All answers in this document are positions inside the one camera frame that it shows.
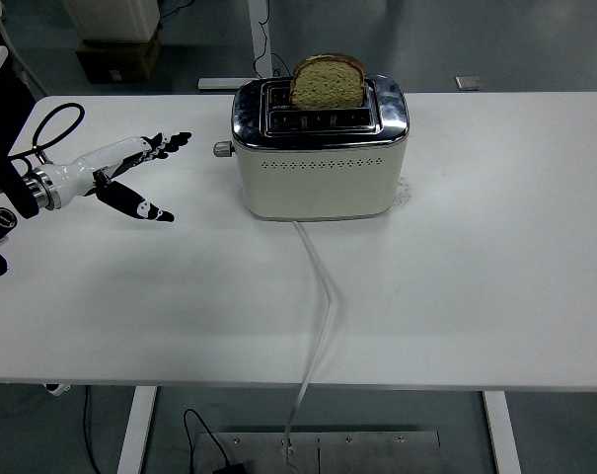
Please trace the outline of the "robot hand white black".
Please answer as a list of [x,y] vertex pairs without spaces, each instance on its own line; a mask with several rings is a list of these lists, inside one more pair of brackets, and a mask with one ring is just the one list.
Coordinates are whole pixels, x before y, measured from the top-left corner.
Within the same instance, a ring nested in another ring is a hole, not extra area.
[[36,168],[42,207],[55,210],[79,196],[94,195],[109,207],[135,219],[172,222],[175,217],[141,194],[117,182],[116,177],[145,162],[166,159],[191,139],[187,131],[151,138],[136,136],[107,145],[70,164],[43,164]]

